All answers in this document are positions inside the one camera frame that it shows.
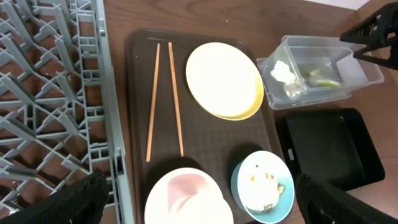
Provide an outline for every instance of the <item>chopstick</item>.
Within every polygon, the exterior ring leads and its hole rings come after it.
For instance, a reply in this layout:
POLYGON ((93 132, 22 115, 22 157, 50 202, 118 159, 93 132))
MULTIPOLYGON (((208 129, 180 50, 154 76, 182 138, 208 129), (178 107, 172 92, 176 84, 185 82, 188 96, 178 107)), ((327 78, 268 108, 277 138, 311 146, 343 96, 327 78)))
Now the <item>chopstick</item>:
POLYGON ((170 56, 170 69, 172 72, 175 119, 177 120, 178 141, 180 143, 181 156, 184 156, 184 148, 183 148, 183 144, 182 144, 182 132, 181 132, 180 105, 178 103, 177 81, 175 80, 173 45, 171 42, 169 42, 169 56, 170 56))
POLYGON ((146 159, 147 162, 150 162, 150 153, 152 150, 152 134, 154 132, 157 77, 159 74, 159 52, 160 52, 160 44, 157 44, 155 72, 154 72, 154 85, 152 87, 152 101, 150 103, 149 129, 148 129, 148 142, 147 142, 147 159, 146 159))

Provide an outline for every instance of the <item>transparent box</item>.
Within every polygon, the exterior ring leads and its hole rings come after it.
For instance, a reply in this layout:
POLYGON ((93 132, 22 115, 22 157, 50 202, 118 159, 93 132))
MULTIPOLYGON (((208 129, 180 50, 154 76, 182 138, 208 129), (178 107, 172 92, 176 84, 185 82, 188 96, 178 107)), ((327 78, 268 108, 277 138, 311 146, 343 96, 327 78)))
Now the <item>transparent box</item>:
POLYGON ((283 37, 270 57, 257 60, 270 107, 280 110, 341 100, 349 98, 354 90, 382 83, 384 77, 376 64, 353 57, 353 52, 363 47, 341 42, 337 37, 283 37), (271 76, 277 61, 288 65, 295 75, 301 92, 299 96, 288 97, 284 83, 271 76), (337 84, 316 85, 319 80, 337 84))

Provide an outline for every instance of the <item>food in bowl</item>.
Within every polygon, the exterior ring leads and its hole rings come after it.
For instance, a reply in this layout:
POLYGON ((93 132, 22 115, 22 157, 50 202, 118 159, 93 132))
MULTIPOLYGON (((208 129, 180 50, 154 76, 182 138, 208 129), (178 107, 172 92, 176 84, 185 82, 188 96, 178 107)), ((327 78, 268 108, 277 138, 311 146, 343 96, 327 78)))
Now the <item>food in bowl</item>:
POLYGON ((278 204, 285 187, 269 173, 253 169, 246 184, 246 208, 253 214, 265 214, 278 204))

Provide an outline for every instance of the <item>brown table surface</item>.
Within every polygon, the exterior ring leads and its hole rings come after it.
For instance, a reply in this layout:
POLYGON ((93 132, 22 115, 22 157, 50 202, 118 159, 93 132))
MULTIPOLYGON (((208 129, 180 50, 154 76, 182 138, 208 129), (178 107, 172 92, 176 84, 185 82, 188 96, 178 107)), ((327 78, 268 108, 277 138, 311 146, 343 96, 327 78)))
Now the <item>brown table surface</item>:
MULTIPOLYGON (((229 37, 246 43, 259 58, 269 56, 284 35, 340 36, 387 2, 392 1, 372 0, 359 11, 352 11, 301 0, 105 0, 129 180, 132 182, 125 43, 131 32, 162 29, 229 37)), ((294 110, 359 110, 381 158, 386 178, 349 193, 398 218, 398 78, 392 76, 395 71, 382 68, 382 72, 386 79, 384 83, 360 89, 349 99, 294 110)), ((273 115, 277 119, 286 112, 273 111, 273 115)), ((272 150, 280 154, 280 147, 275 148, 272 150)), ((286 223, 303 222, 295 203, 286 223)))

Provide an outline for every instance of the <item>tray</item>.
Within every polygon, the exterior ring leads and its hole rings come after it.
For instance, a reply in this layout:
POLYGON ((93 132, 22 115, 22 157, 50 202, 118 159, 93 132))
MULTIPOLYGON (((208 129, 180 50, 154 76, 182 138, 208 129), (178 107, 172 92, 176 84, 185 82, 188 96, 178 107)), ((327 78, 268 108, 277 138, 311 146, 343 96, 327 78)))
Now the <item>tray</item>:
POLYGON ((235 46, 251 59, 244 43, 203 35, 159 30, 139 30, 127 43, 129 112, 137 223, 144 223, 144 209, 154 184, 167 172, 179 167, 203 170, 215 179, 234 215, 235 223, 253 219, 235 203, 230 180, 233 169, 247 155, 271 150, 261 110, 243 121, 227 121, 206 112, 191 95, 185 65, 191 52, 207 42, 235 46), (167 43, 173 43, 175 72, 182 123, 185 157, 180 157, 167 43), (154 118, 151 162, 145 162, 149 111, 157 44, 160 43, 159 77, 154 118))
POLYGON ((383 180, 384 169, 355 109, 300 111, 277 122, 293 177, 306 173, 342 190, 383 180))

